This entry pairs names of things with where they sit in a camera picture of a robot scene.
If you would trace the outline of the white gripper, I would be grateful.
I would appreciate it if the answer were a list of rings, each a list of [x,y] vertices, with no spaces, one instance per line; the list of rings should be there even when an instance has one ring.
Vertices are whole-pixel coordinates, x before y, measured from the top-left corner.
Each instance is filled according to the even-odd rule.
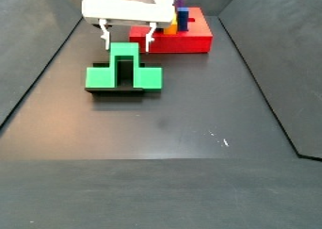
[[[155,40],[158,27],[169,27],[174,20],[175,0],[82,0],[82,15],[91,25],[102,30],[104,48],[110,50],[108,25],[149,25],[145,36],[145,52],[150,52],[150,43]]]

